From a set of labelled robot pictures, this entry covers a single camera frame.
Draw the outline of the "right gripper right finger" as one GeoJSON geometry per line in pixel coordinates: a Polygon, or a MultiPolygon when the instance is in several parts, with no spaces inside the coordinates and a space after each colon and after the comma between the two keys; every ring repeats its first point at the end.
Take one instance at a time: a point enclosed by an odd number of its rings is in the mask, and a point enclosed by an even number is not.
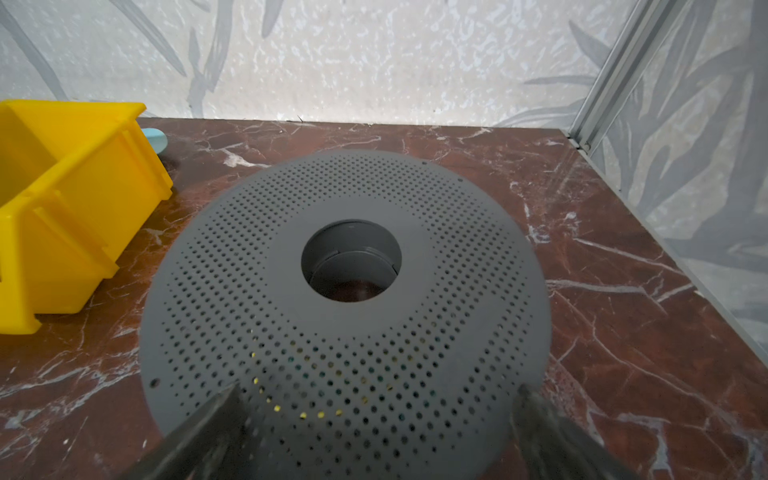
{"type": "Polygon", "coordinates": [[[638,477],[527,384],[514,399],[512,428],[532,479],[638,477]]]}

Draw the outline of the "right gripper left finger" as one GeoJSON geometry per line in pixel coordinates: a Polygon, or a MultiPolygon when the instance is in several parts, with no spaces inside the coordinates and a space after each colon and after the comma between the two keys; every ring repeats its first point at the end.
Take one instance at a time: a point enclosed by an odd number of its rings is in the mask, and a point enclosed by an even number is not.
{"type": "Polygon", "coordinates": [[[212,396],[121,479],[233,479],[244,464],[247,414],[239,385],[212,396]]]}

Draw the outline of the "grey perforated cable spool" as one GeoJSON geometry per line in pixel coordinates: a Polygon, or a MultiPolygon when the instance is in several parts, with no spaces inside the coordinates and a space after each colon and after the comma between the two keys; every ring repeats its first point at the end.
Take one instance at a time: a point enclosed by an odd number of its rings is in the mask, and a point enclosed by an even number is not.
{"type": "Polygon", "coordinates": [[[382,151],[250,176],[180,233],[148,291],[139,360],[169,433],[236,383],[244,478],[474,479],[542,383],[546,282],[469,179],[382,151]]]}

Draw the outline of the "yellow storage bin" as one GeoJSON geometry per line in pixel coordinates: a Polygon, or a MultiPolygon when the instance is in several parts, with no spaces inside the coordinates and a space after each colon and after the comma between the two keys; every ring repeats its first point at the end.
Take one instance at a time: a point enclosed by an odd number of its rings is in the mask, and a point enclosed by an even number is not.
{"type": "Polygon", "coordinates": [[[1,331],[79,312],[172,181],[137,119],[142,103],[1,104],[1,331]]]}

